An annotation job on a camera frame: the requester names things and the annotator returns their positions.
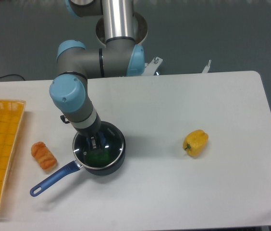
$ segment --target robotic arm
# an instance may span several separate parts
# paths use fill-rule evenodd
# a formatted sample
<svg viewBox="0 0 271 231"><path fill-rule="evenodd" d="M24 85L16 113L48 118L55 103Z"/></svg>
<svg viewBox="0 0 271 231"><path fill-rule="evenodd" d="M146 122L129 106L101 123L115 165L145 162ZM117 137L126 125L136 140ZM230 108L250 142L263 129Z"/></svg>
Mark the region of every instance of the robotic arm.
<svg viewBox="0 0 271 231"><path fill-rule="evenodd" d="M141 75L144 49L136 45L132 0L66 0L76 16L104 16L106 48L87 51L83 43L63 42L58 49L57 74L50 86L55 105L79 134L94 137L100 118L87 95L87 79Z"/></svg>

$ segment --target saucepan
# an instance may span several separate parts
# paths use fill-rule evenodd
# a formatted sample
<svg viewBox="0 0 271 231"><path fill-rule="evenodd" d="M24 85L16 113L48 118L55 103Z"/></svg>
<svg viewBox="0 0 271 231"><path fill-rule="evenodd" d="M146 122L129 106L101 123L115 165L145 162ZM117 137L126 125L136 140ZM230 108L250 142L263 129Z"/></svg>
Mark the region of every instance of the saucepan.
<svg viewBox="0 0 271 231"><path fill-rule="evenodd" d="M119 169L125 159L125 138L113 124L102 121L94 137L77 133L73 141L76 160L68 163L30 190L31 196L38 196L63 177L85 168L88 172L105 176Z"/></svg>

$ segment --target black cable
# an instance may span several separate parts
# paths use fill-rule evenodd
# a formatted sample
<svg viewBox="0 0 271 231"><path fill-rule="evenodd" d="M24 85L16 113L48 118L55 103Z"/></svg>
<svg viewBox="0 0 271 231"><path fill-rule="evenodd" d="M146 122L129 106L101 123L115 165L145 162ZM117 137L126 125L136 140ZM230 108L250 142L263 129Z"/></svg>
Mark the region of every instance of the black cable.
<svg viewBox="0 0 271 231"><path fill-rule="evenodd" d="M21 75L18 75L18 74L9 74L9 75L5 75L5 76L0 76L0 78L5 78L5 77L8 77L8 76L18 76L20 77L23 81L25 81L25 78Z"/></svg>

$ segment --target pepper stem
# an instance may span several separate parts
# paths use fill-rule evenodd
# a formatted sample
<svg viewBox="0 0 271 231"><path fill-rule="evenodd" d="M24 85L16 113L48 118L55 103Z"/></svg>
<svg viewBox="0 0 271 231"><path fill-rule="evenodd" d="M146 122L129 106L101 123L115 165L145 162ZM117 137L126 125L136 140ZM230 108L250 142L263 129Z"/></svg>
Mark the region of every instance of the pepper stem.
<svg viewBox="0 0 271 231"><path fill-rule="evenodd" d="M187 149L191 149L191 146L187 143L187 147L186 148L184 148L185 150L187 150Z"/></svg>

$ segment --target yellow bell pepper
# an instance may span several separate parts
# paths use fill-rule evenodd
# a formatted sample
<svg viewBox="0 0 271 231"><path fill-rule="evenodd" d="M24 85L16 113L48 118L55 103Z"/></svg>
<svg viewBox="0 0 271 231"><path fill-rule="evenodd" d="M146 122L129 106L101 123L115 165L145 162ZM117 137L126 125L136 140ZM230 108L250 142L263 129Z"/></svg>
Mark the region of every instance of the yellow bell pepper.
<svg viewBox="0 0 271 231"><path fill-rule="evenodd" d="M183 148L190 156L196 157L205 148L207 141L208 134L203 130L196 130L186 136Z"/></svg>

